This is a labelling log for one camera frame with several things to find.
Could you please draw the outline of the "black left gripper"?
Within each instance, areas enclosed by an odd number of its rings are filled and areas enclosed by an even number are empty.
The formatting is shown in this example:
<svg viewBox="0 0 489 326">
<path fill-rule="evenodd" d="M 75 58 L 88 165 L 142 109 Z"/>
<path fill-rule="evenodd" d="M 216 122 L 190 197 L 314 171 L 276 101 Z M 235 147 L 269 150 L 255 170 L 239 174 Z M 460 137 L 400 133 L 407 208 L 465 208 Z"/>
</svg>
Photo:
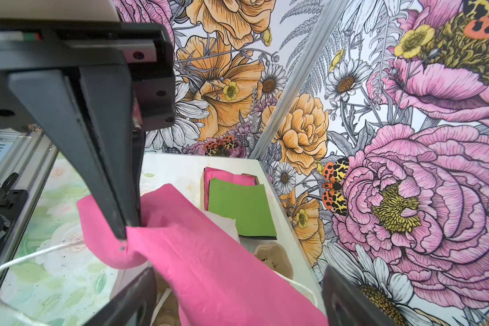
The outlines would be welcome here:
<svg viewBox="0 0 489 326">
<path fill-rule="evenodd" d="M 0 1 L 0 128 L 40 125 L 120 240 L 140 222 L 133 130 L 175 122 L 171 16 L 167 1 Z"/>
</svg>

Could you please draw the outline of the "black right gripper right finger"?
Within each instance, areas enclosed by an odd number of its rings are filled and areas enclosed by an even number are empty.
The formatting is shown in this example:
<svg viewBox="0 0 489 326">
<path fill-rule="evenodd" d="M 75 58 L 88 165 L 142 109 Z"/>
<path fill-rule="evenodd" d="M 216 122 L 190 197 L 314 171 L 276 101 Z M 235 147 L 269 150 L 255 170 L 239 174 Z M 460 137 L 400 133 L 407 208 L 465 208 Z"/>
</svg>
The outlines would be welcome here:
<svg viewBox="0 0 489 326">
<path fill-rule="evenodd" d="M 323 277 L 322 298 L 329 326 L 396 325 L 332 266 L 327 267 Z"/>
</svg>

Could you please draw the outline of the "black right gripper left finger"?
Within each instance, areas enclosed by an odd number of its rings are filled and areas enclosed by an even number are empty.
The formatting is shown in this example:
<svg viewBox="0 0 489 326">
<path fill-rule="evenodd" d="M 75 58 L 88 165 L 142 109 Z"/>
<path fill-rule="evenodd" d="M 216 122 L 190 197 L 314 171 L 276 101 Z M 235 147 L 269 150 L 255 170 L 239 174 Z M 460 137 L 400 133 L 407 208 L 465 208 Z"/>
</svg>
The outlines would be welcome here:
<svg viewBox="0 0 489 326">
<path fill-rule="evenodd" d="M 85 326 L 151 325 L 156 305 L 155 272 L 146 268 L 122 289 Z"/>
</svg>

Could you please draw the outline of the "pink paper napkin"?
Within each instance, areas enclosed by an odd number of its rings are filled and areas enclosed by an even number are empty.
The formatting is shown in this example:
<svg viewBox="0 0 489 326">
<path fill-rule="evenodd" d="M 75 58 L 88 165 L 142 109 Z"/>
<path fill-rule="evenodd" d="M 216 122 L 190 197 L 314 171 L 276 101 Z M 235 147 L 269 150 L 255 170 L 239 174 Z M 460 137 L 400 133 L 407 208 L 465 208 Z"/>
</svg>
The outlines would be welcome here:
<svg viewBox="0 0 489 326">
<path fill-rule="evenodd" d="M 115 269 L 151 262 L 186 325 L 326 325 L 327 317 L 171 184 L 141 197 L 142 224 L 118 240 L 92 196 L 77 203 L 86 246 Z"/>
</svg>

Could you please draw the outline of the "cartoon animal gift bag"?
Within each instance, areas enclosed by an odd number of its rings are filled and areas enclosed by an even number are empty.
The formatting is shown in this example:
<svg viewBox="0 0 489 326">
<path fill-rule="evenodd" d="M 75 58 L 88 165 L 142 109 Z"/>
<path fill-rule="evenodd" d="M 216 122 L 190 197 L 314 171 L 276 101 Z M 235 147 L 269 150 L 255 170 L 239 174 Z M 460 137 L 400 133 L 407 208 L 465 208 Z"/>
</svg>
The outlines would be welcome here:
<svg viewBox="0 0 489 326">
<path fill-rule="evenodd" d="M 89 325 L 149 325 L 161 274 L 189 325 L 326 325 L 326 316 L 204 213 L 153 215 L 120 243 L 100 214 L 81 217 L 84 241 L 118 269 L 151 263 Z"/>
</svg>

